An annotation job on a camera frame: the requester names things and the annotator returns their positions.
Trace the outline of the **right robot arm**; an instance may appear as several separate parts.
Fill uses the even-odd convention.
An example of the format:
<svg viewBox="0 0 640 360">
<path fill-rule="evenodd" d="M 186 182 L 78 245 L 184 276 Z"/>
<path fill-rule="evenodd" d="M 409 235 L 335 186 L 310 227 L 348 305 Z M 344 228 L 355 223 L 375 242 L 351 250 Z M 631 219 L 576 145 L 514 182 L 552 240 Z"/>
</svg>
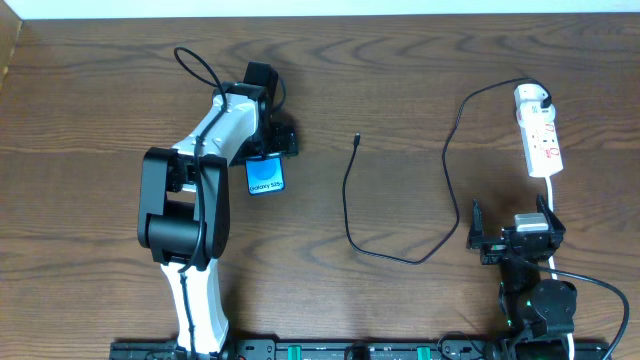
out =
<svg viewBox="0 0 640 360">
<path fill-rule="evenodd" d="M 484 231 L 482 211 L 473 202 L 467 247 L 480 252 L 484 265 L 500 269 L 499 306 L 506 316 L 509 333 L 490 342 L 487 359 L 527 359 L 539 355 L 549 359 L 567 356 L 567 336 L 574 329 L 576 287 L 567 281 L 543 279 L 539 266 L 559 249 L 565 226 L 539 195 L 537 211 L 517 214 L 514 224 L 499 236 Z"/>
</svg>

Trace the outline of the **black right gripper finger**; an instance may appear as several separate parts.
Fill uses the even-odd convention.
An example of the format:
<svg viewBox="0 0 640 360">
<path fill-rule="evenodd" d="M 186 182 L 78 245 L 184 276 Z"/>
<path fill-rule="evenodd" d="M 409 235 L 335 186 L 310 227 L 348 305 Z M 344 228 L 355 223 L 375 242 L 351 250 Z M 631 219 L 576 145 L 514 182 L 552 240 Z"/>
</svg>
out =
<svg viewBox="0 0 640 360">
<path fill-rule="evenodd" d="M 538 194 L 536 197 L 536 207 L 539 213 L 542 213 L 547 220 L 549 229 L 553 233 L 565 233 L 566 227 L 557 218 L 554 212 L 550 209 L 548 201 L 542 194 Z"/>
<path fill-rule="evenodd" d="M 483 240 L 484 239 L 484 225 L 482 218 L 482 210 L 477 199 L 472 203 L 472 218 L 468 233 L 468 240 Z"/>
</svg>

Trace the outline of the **blue Samsung Galaxy smartphone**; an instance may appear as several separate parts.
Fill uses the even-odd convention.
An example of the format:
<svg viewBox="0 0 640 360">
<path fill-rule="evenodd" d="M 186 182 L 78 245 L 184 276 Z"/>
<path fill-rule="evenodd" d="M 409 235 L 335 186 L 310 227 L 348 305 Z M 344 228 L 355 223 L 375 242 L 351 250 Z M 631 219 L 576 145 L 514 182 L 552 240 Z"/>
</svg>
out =
<svg viewBox="0 0 640 360">
<path fill-rule="evenodd" d="M 251 195 L 280 192 L 285 189 L 280 158 L 247 161 L 245 164 L 248 191 Z"/>
</svg>

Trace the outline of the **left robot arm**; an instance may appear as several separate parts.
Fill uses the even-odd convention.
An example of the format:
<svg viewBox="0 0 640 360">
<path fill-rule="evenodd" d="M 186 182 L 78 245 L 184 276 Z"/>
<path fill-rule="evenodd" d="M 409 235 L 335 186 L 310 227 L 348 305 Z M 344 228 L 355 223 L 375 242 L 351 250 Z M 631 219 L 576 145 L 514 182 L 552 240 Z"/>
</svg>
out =
<svg viewBox="0 0 640 360">
<path fill-rule="evenodd" d="M 229 170 L 246 170 L 252 195 L 285 189 L 282 160 L 298 153 L 295 129 L 276 121 L 284 86 L 269 64 L 251 62 L 240 82 L 214 83 L 211 108 L 183 140 L 150 148 L 141 172 L 137 236 L 171 286 L 177 351 L 219 355 L 229 332 L 218 260 L 230 234 Z"/>
</svg>

